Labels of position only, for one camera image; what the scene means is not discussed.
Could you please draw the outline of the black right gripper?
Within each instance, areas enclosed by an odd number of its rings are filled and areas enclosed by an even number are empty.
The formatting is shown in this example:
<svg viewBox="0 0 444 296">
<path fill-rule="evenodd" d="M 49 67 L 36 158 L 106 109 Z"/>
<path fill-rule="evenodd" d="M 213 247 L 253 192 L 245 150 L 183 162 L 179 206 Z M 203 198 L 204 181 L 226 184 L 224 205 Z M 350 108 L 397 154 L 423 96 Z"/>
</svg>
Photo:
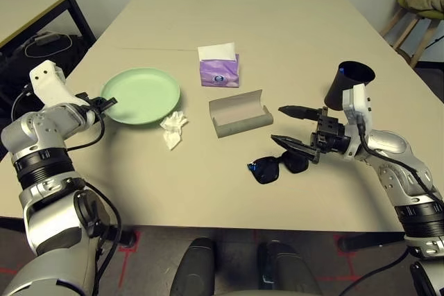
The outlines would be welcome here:
<svg viewBox="0 0 444 296">
<path fill-rule="evenodd" d="M 288 136 L 272 134 L 271 139 L 285 150 L 301 155 L 314 164 L 319 163 L 321 154 L 338 153 L 343 155 L 349 146 L 349 136 L 339 120 L 327 115 L 328 108 L 314 109 L 299 105 L 286 105 L 278 110 L 295 119 L 317 121 L 316 131 L 311 134 L 310 146 Z"/>
</svg>

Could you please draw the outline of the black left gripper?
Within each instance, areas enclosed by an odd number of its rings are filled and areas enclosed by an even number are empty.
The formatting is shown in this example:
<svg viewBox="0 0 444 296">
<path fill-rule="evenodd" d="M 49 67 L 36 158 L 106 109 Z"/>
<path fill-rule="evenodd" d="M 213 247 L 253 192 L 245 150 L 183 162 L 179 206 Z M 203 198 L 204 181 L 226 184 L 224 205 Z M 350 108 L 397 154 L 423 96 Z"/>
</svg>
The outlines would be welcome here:
<svg viewBox="0 0 444 296">
<path fill-rule="evenodd" d="M 114 97 L 109 99 L 103 97 L 90 98 L 86 92 L 78 93 L 75 95 L 75 97 L 86 102 L 86 105 L 83 105 L 82 108 L 93 112 L 95 121 L 99 121 L 99 117 L 102 112 L 105 112 L 113 105 L 117 104 L 117 100 Z"/>
</svg>

